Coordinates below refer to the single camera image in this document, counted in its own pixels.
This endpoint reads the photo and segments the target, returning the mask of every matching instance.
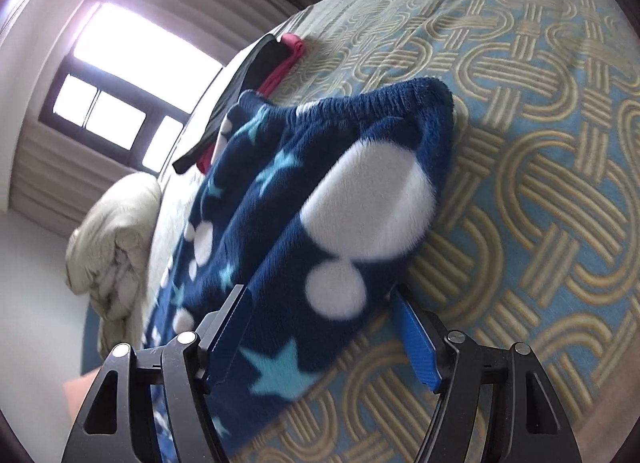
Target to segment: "mattress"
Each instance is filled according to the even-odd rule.
[[[584,461],[610,461],[640,412],[628,399],[640,392],[640,45],[615,1],[325,0],[284,31],[307,51],[278,104],[417,76],[449,86],[454,166],[406,279],[449,328],[529,343]],[[166,178],[150,291],[199,180]],[[435,401],[381,313],[235,461],[412,461]],[[482,454],[487,403],[468,462]]]

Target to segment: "bedspread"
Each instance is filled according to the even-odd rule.
[[[484,345],[529,343],[584,461],[608,461],[638,417],[637,400],[612,389],[640,388],[629,355],[640,323],[640,48],[615,1],[326,0],[279,30],[308,53],[276,103],[428,75],[451,89],[454,166],[408,280],[448,327]],[[412,461],[433,406],[382,315],[236,460]],[[486,419],[481,407],[469,462]]]

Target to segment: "black window frame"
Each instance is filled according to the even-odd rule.
[[[169,116],[182,124],[182,129],[186,126],[191,114],[175,107],[161,98],[148,93],[130,82],[123,80],[116,75],[112,75],[101,70],[87,62],[84,62],[74,56],[78,40],[74,42],[73,47],[65,56],[60,67],[58,68],[47,96],[45,98],[42,110],[40,111],[39,120],[47,126],[61,132],[65,136],[74,139],[78,143],[93,149],[94,151],[107,156],[118,163],[131,167],[141,172],[147,172],[154,176],[159,173],[142,165],[146,151],[151,144],[162,120],[165,116]],[[84,126],[77,125],[62,118],[62,116],[53,112],[53,107],[58,99],[60,90],[65,82],[67,75],[78,78],[87,84],[97,88],[94,100],[88,110],[88,114],[94,109],[97,97],[100,92],[104,92],[114,96],[115,98],[135,107],[145,113],[145,120],[136,135],[133,144],[129,150],[121,147],[102,136],[87,130]]]

